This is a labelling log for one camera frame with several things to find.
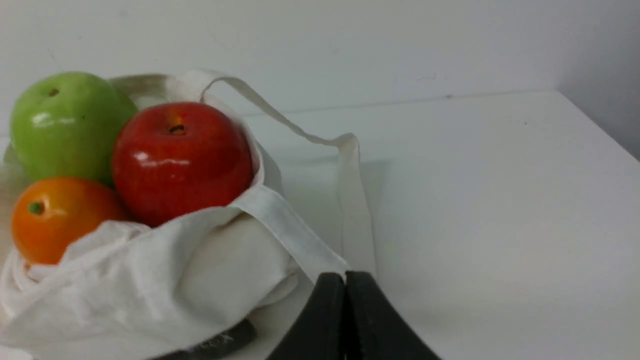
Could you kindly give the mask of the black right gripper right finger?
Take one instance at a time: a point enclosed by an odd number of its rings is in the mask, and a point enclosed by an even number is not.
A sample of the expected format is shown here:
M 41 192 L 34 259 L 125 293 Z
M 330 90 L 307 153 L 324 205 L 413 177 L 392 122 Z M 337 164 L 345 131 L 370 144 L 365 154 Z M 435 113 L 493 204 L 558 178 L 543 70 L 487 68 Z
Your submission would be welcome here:
M 346 360 L 439 360 L 370 273 L 348 271 L 346 296 Z

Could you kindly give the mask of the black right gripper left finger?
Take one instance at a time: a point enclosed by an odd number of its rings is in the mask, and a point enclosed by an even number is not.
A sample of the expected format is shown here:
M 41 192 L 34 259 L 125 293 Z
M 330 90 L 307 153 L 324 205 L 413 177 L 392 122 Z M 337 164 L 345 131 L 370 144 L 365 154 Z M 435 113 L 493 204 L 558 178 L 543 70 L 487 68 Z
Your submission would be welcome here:
M 297 319 L 269 354 L 269 360 L 343 360 L 341 328 L 345 281 L 322 273 Z

